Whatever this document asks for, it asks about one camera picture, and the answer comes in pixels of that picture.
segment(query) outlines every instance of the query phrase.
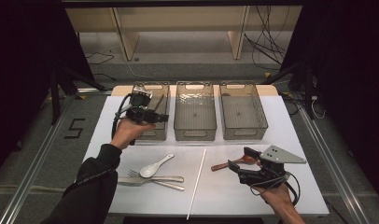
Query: person's hand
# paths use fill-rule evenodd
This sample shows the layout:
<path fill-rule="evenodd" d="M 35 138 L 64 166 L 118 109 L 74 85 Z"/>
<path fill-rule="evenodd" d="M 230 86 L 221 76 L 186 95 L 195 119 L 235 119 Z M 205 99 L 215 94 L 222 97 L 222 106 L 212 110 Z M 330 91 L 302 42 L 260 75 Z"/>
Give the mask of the person's hand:
<path fill-rule="evenodd" d="M 153 123 L 136 124 L 128 118 L 121 119 L 110 144 L 119 149 L 124 149 L 132 140 L 140 136 L 143 132 L 154 128 L 155 124 Z"/>
<path fill-rule="evenodd" d="M 292 204 L 288 187 L 285 184 L 281 184 L 275 189 L 266 190 L 259 187 L 253 187 L 253 189 L 256 189 L 260 193 L 261 198 L 272 207 L 274 213 L 277 214 L 284 223 L 304 223 L 300 214 L 298 214 Z"/>

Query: gray carpet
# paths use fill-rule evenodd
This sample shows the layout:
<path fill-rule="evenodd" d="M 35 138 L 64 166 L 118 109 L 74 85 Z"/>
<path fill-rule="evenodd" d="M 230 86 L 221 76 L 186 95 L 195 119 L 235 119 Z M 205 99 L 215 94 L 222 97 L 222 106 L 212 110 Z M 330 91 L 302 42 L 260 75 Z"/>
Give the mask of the gray carpet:
<path fill-rule="evenodd" d="M 114 81 L 109 77 L 96 75 L 97 82 L 107 87 L 127 85 L 136 80 L 146 80 L 146 78 L 135 77 L 131 74 L 126 64 L 92 65 L 91 69 L 95 74 L 103 73 L 117 79 Z M 133 65 L 132 69 L 138 75 L 156 77 L 173 83 L 177 80 L 203 80 L 205 76 L 208 77 L 208 80 L 215 81 L 255 79 L 261 82 L 265 79 L 265 71 L 257 68 L 254 64 L 137 64 Z M 76 83 L 79 88 L 89 87 L 81 82 Z M 276 88 L 280 91 L 286 91 L 287 83 L 276 85 Z M 87 94 L 85 99 L 75 100 L 71 104 L 34 183 L 35 186 L 47 187 L 52 191 L 31 190 L 15 223 L 39 222 L 48 215 L 60 200 L 62 190 L 74 181 L 77 168 L 83 160 L 105 98 L 106 95 Z M 296 107 L 292 103 L 287 103 L 287 109 L 291 113 L 296 110 Z M 69 131 L 73 119 L 84 119 L 75 123 L 75 127 L 83 128 L 83 131 L 79 138 L 67 139 L 65 137 L 77 135 L 76 131 Z M 315 142 L 302 120 L 302 116 L 300 114 L 293 115 L 291 120 L 322 194 L 349 223 L 354 223 L 325 162 L 320 157 Z M 46 100 L 45 106 L 40 109 L 33 125 L 22 139 L 22 150 L 12 152 L 0 170 L 0 187 L 5 187 L 0 189 L 0 216 L 14 192 L 14 187 L 21 183 L 23 176 L 30 167 L 30 163 L 47 135 L 50 122 L 51 102 Z M 346 145 L 336 131 L 333 122 L 329 117 L 325 117 L 324 119 L 316 119 L 316 124 L 323 133 L 335 159 L 339 161 L 347 181 L 357 194 L 371 223 L 379 223 L 379 197 L 366 176 L 361 172 L 356 160 L 347 155 Z M 305 217 L 305 220 L 307 223 L 343 223 L 334 211 L 331 211 L 327 217 Z M 121 223 L 121 221 L 122 217 L 108 215 L 105 223 Z M 265 223 L 277 223 L 277 221 L 276 217 L 264 218 Z"/>

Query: gray triangle object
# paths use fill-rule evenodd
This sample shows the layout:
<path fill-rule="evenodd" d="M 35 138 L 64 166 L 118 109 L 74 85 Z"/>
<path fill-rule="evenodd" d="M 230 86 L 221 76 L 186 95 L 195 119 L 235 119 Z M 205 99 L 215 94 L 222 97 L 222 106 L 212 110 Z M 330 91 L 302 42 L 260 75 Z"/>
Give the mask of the gray triangle object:
<path fill-rule="evenodd" d="M 277 146 L 268 147 L 260 154 L 260 157 L 274 163 L 306 163 L 306 159 L 298 157 Z"/>

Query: chopstick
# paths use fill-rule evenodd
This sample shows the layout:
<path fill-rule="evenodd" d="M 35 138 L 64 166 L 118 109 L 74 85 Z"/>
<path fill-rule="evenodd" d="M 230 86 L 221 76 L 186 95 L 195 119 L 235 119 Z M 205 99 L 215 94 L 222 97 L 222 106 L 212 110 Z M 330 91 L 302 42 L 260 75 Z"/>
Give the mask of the chopstick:
<path fill-rule="evenodd" d="M 195 197 L 196 189 L 198 188 L 199 177 L 201 176 L 202 167 L 204 166 L 204 157 L 206 156 L 206 148 L 204 149 L 204 156 L 202 157 L 201 167 L 199 168 L 198 177 L 196 178 L 195 189 L 193 190 L 192 199 L 190 200 L 189 213 L 187 214 L 187 220 L 190 218 L 190 209 L 192 208 L 193 198 Z"/>

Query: plastic storage container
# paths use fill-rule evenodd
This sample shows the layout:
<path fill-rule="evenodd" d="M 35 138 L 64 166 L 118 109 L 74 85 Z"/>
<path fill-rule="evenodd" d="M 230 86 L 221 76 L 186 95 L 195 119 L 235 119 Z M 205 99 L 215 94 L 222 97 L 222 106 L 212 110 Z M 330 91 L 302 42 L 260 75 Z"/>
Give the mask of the plastic storage container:
<path fill-rule="evenodd" d="M 225 140 L 259 140 L 268 122 L 253 81 L 223 81 L 219 85 Z"/>
<path fill-rule="evenodd" d="M 133 88 L 141 88 L 152 91 L 151 101 L 147 109 L 155 110 L 158 114 L 169 114 L 170 85 L 169 82 L 136 82 Z M 155 123 L 156 127 L 152 131 L 144 132 L 138 140 L 166 140 L 167 124 L 165 122 Z"/>
<path fill-rule="evenodd" d="M 175 140 L 214 141 L 216 107 L 211 82 L 177 82 Z"/>

